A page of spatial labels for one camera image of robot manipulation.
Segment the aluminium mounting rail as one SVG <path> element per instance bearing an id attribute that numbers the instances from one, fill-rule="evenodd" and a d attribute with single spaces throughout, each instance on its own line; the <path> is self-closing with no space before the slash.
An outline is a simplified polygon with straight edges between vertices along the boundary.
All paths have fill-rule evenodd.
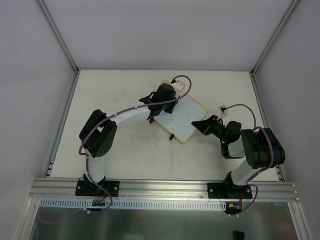
<path id="1" fill-rule="evenodd" d="M 77 178 L 38 177 L 33 180 L 29 197 L 75 196 Z M 119 197 L 132 200 L 207 200 L 207 181 L 120 179 Z M 282 181 L 254 181 L 259 202 L 299 202 L 295 185 Z"/>

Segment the black object at bottom edge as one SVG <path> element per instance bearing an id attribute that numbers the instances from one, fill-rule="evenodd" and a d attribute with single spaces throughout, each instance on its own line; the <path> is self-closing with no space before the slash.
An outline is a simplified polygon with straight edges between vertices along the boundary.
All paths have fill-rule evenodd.
<path id="1" fill-rule="evenodd" d="M 245 239 L 245 233 L 242 231 L 234 231 L 233 232 L 234 240 L 244 240 Z"/>

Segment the yellow framed whiteboard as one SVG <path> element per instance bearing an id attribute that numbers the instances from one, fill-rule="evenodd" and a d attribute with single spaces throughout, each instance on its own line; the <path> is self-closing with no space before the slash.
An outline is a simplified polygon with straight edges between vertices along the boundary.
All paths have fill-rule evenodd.
<path id="1" fill-rule="evenodd" d="M 178 100 L 172 113 L 162 111 L 154 121 L 173 135 L 173 138 L 185 144 L 196 130 L 192 122 L 204 120 L 207 114 L 207 107 L 187 95 Z"/>

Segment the aluminium frame post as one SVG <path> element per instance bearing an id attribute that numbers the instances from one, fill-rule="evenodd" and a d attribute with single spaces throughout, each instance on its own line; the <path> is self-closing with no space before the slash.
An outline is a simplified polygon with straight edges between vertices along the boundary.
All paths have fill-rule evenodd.
<path id="1" fill-rule="evenodd" d="M 282 30 L 287 25 L 287 22 L 290 20 L 291 16 L 293 15 L 294 11 L 296 10 L 297 6 L 299 5 L 300 0 L 291 0 L 288 7 L 286 8 L 284 14 L 282 15 L 280 21 L 276 25 L 271 37 L 267 41 L 266 46 L 264 47 L 262 53 L 260 54 L 258 60 L 256 61 L 255 65 L 253 66 L 252 70 L 250 71 L 251 75 L 254 76 L 259 68 L 262 66 L 263 62 L 271 52 L 274 44 L 276 43 L 278 37 L 282 33 Z"/>
<path id="2" fill-rule="evenodd" d="M 37 5 L 39 6 L 39 9 L 41 10 L 44 19 L 46 20 L 50 30 L 52 31 L 52 34 L 54 35 L 59 47 L 61 48 L 64 56 L 66 57 L 71 69 L 73 70 L 73 72 L 75 72 L 76 74 L 79 71 L 79 68 L 76 65 L 76 62 L 74 60 L 74 58 L 71 55 L 71 52 L 69 51 L 66 42 L 63 39 L 63 36 L 61 35 L 56 22 L 54 20 L 54 18 L 52 17 L 52 14 L 50 13 L 50 10 L 46 4 L 46 2 L 44 0 L 36 0 L 35 1 L 37 3 Z"/>

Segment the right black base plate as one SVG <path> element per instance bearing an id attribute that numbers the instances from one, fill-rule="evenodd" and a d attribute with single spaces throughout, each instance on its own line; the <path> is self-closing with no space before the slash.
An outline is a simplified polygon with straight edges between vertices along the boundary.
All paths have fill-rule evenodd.
<path id="1" fill-rule="evenodd" d="M 248 185 L 227 185 L 223 182 L 208 183 L 207 192 L 209 199 L 245 199 L 253 198 L 251 187 Z"/>

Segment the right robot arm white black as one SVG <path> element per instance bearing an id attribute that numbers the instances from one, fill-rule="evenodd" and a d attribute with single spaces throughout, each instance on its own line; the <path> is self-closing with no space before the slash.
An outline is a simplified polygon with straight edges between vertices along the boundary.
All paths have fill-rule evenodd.
<path id="1" fill-rule="evenodd" d="M 222 182 L 207 184 L 209 199 L 252 199 L 249 182 L 285 162 L 284 148 L 270 128 L 243 129 L 237 121 L 224 125 L 216 115 L 191 124 L 203 135 L 214 135 L 220 140 L 220 152 L 225 159 L 244 158 Z"/>

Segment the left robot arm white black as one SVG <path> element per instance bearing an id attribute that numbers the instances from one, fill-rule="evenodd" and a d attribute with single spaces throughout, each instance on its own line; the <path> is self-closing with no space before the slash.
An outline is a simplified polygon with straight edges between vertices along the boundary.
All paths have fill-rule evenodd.
<path id="1" fill-rule="evenodd" d="M 140 121 L 154 122 L 154 118 L 161 112 L 171 114 L 184 86 L 173 80 L 163 82 L 156 91 L 141 98 L 137 105 L 120 113 L 105 113 L 100 109 L 92 112 L 82 128 L 80 152 L 84 150 L 87 157 L 85 174 L 78 180 L 76 196 L 101 196 L 104 189 L 108 189 L 108 182 L 104 172 L 104 155 L 112 147 L 116 131 Z"/>

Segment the right black whiteboard foot clip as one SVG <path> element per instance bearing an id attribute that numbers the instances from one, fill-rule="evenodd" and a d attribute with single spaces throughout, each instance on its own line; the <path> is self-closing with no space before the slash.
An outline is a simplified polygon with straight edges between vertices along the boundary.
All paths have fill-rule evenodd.
<path id="1" fill-rule="evenodd" d="M 169 137 L 169 140 L 171 141 L 174 137 L 175 137 L 175 135 L 171 134 L 170 137 Z"/>

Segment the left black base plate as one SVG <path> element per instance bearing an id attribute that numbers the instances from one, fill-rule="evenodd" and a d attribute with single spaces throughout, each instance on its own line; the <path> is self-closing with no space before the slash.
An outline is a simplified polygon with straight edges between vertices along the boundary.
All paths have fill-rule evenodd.
<path id="1" fill-rule="evenodd" d="M 102 180 L 98 183 L 102 188 L 104 188 L 111 197 L 118 197 L 120 190 L 119 181 L 106 181 Z M 80 197 L 102 197 L 107 196 L 105 191 L 97 187 L 95 184 L 89 180 L 80 179 L 77 181 L 75 188 L 75 195 Z"/>

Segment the right aluminium frame post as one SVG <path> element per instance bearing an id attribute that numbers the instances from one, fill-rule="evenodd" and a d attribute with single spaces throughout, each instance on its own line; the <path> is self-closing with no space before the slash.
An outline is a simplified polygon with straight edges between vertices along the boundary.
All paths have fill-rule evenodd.
<path id="1" fill-rule="evenodd" d="M 274 44 L 276 43 L 278 37 L 282 33 L 282 30 L 287 25 L 287 22 L 290 20 L 291 16 L 293 15 L 294 11 L 296 10 L 297 6 L 299 5 L 300 0 L 291 0 L 288 7 L 286 8 L 284 14 L 282 15 L 280 21 L 276 25 L 271 37 L 267 41 L 266 46 L 264 47 L 262 53 L 260 54 L 258 60 L 256 61 L 255 65 L 253 66 L 252 70 L 250 71 L 251 75 L 254 76 L 259 68 L 262 66 L 263 62 L 271 52 Z"/>

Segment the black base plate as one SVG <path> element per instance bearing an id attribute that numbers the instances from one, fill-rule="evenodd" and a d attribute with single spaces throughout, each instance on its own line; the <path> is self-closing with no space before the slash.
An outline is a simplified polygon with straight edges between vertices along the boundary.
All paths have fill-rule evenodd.
<path id="1" fill-rule="evenodd" d="M 120 190 L 119 181 L 106 181 L 102 180 L 98 183 L 102 188 L 104 188 L 111 197 L 118 197 Z M 107 196 L 105 191 L 97 187 L 95 184 L 89 180 L 80 179 L 77 181 L 75 188 L 75 195 L 80 197 L 102 197 Z"/>
<path id="2" fill-rule="evenodd" d="M 207 192 L 209 199 L 245 199 L 253 198 L 251 187 L 248 185 L 227 185 L 223 182 L 208 183 Z"/>

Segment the left aluminium frame post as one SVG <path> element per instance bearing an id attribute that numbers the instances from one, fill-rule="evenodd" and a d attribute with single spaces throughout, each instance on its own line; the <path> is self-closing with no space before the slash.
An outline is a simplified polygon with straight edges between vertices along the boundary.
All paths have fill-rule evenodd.
<path id="1" fill-rule="evenodd" d="M 76 65 L 76 62 L 74 60 L 74 58 L 71 55 L 71 52 L 69 51 L 66 42 L 63 39 L 63 36 L 61 35 L 56 22 L 54 20 L 54 18 L 52 17 L 52 14 L 50 13 L 50 10 L 46 4 L 46 2 L 44 0 L 36 0 L 35 1 L 37 3 L 37 5 L 39 6 L 39 9 L 41 10 L 44 19 L 46 20 L 50 30 L 52 31 L 52 34 L 54 35 L 59 47 L 61 48 L 64 56 L 66 57 L 71 69 L 73 70 L 73 72 L 75 72 L 76 74 L 79 71 L 79 68 Z"/>

